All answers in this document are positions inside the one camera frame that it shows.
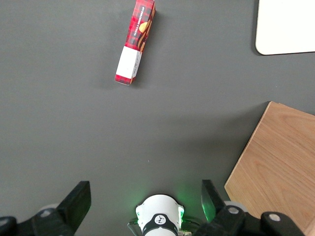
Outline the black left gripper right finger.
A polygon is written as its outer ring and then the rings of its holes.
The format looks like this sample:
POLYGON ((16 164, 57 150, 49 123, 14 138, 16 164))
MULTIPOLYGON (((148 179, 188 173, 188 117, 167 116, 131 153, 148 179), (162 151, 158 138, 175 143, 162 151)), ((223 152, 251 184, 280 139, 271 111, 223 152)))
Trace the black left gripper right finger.
POLYGON ((213 182, 202 180, 201 202, 207 222, 195 236, 303 236, 302 230, 287 215, 267 211, 256 218, 238 206, 227 205, 213 182))

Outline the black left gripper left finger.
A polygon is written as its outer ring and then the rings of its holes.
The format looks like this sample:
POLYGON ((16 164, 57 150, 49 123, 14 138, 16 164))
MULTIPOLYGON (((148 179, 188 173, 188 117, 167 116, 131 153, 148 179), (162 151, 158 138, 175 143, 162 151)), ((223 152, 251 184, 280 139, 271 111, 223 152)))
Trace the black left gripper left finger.
POLYGON ((28 220, 0 218, 2 236, 73 236, 91 207, 89 181, 80 181, 59 203, 42 207, 28 220))

